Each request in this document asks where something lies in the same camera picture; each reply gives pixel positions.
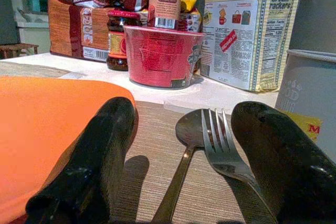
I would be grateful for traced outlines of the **yellow sachet red letter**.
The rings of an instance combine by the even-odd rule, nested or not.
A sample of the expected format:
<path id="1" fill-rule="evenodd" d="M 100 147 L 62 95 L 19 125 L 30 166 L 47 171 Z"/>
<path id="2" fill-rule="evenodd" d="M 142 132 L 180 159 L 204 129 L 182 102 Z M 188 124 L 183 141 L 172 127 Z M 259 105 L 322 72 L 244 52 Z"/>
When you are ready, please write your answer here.
<path id="1" fill-rule="evenodd" d="M 283 110 L 281 112 L 289 116 L 314 143 L 317 142 L 323 123 L 321 119 Z"/>

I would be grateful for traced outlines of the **silver metal fork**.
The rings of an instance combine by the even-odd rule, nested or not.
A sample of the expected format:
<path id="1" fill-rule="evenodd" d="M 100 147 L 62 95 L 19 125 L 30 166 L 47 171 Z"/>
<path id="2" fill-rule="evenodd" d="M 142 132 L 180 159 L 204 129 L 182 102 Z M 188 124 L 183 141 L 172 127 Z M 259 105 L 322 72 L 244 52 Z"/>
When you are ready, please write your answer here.
<path id="1" fill-rule="evenodd" d="M 276 217 L 268 207 L 265 197 L 250 167 L 243 161 L 235 146 L 225 110 L 201 110 L 204 148 L 207 160 L 218 173 L 247 184 L 264 204 L 272 220 Z"/>

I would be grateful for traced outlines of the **orange plate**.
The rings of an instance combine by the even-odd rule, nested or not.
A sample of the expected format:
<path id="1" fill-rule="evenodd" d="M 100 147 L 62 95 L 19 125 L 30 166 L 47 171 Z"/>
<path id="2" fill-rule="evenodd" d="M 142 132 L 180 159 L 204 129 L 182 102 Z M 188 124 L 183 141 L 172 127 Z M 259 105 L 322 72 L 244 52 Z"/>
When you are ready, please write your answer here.
<path id="1" fill-rule="evenodd" d="M 103 81 L 0 77 L 0 224 L 24 215 L 63 151 L 114 97 L 133 100 Z"/>

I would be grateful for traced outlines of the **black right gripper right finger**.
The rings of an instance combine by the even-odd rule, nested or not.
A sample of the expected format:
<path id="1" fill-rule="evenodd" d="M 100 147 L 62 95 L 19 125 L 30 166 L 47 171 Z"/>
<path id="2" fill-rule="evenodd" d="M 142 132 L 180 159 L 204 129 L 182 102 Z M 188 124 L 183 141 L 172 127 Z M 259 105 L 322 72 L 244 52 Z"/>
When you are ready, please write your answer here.
<path id="1" fill-rule="evenodd" d="M 290 117 L 245 101 L 231 125 L 280 224 L 336 224 L 336 163 Z"/>

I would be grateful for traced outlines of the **silver metal spoon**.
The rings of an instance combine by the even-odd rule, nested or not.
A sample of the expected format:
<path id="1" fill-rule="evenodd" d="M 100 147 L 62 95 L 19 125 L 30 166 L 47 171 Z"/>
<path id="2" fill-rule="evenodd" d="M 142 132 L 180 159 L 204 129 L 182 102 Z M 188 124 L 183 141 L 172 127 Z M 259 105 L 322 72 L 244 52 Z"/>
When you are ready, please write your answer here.
<path id="1" fill-rule="evenodd" d="M 193 154 L 195 150 L 204 148 L 201 111 L 201 109 L 197 109 L 185 114 L 175 126 L 176 137 L 186 146 L 186 150 L 151 224 L 172 223 L 175 207 Z"/>

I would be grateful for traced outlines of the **cream crackers bag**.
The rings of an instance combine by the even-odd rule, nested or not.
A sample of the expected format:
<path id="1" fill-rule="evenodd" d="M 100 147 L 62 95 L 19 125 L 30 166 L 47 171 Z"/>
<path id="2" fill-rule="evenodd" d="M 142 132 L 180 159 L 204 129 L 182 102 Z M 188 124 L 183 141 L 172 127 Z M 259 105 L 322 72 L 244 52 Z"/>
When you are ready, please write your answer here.
<path id="1" fill-rule="evenodd" d="M 247 91 L 277 91 L 298 2 L 205 0 L 201 74 Z"/>

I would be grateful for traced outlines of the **red instant noodle bowl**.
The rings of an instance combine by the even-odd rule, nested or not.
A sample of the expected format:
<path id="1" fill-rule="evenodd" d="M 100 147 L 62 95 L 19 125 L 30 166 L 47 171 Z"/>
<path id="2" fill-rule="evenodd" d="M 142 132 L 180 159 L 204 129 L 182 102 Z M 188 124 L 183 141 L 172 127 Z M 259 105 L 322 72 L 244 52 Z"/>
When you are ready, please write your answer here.
<path id="1" fill-rule="evenodd" d="M 125 25 L 129 79 L 161 89 L 184 89 L 201 58 L 203 33 Z"/>

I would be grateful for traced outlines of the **small red printed packet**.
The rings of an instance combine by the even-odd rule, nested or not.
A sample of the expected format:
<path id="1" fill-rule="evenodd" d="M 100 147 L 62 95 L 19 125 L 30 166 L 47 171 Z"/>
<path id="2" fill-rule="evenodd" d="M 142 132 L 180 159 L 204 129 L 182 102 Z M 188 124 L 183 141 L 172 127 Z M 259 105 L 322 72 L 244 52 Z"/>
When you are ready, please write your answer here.
<path id="1" fill-rule="evenodd" d="M 199 33 L 201 31 L 201 23 L 202 16 L 195 8 L 189 13 L 180 13 L 177 29 L 178 31 Z"/>

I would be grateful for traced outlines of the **wooden stool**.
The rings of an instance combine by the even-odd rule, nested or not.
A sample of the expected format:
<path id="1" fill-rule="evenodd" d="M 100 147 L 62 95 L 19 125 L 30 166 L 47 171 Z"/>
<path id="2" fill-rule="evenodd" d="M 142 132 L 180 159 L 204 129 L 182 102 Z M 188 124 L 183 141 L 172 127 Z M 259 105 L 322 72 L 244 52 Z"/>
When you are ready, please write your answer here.
<path id="1" fill-rule="evenodd" d="M 0 59 L 38 54 L 38 47 L 38 45 L 24 43 L 0 45 Z"/>

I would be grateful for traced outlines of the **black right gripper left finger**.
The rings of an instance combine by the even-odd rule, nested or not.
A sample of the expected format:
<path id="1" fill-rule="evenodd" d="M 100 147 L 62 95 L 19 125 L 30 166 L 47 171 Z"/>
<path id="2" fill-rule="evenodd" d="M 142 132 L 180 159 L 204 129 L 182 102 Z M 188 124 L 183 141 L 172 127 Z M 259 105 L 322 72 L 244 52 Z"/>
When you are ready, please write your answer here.
<path id="1" fill-rule="evenodd" d="M 135 121 L 129 99 L 108 100 L 78 136 L 60 173 L 29 199 L 25 224 L 108 224 Z"/>

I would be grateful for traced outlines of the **orange biscuit packet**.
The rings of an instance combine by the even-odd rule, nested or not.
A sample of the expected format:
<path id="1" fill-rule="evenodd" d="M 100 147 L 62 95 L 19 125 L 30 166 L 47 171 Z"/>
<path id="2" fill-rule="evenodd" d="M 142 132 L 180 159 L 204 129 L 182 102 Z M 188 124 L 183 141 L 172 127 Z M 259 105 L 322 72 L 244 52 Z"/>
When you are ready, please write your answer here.
<path id="1" fill-rule="evenodd" d="M 106 62 L 109 53 L 108 12 L 113 8 L 87 8 L 68 0 L 48 0 L 50 53 Z"/>

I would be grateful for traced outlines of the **beige woven placemat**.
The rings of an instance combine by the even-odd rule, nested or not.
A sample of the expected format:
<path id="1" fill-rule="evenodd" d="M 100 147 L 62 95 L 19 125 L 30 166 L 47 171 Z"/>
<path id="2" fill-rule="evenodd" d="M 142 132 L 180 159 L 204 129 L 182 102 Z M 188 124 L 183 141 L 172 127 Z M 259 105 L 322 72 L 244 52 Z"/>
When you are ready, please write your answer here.
<path id="1" fill-rule="evenodd" d="M 137 102 L 138 129 L 123 169 L 113 223 L 150 222 L 185 151 L 176 138 L 181 115 L 161 104 Z M 258 196 L 245 184 L 215 172 L 203 151 L 189 166 L 173 224 L 270 224 Z"/>

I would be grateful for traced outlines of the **white paper cup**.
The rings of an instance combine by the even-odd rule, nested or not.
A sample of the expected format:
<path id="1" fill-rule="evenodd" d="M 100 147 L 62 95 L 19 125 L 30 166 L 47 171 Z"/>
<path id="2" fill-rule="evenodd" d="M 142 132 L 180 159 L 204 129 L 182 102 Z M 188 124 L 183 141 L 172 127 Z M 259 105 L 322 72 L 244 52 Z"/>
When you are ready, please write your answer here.
<path id="1" fill-rule="evenodd" d="M 315 143 L 336 163 L 336 54 L 289 50 L 275 108 L 323 121 Z"/>

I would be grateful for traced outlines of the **dark sauce jar red lid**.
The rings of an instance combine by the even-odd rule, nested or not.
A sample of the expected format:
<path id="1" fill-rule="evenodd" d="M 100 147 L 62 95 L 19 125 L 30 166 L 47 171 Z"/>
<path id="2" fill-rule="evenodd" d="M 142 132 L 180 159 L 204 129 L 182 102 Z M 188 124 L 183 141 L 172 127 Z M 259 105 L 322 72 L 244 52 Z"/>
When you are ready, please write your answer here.
<path id="1" fill-rule="evenodd" d="M 108 46 L 107 66 L 111 70 L 128 71 L 124 25 L 140 26 L 140 15 L 124 10 L 108 12 Z"/>

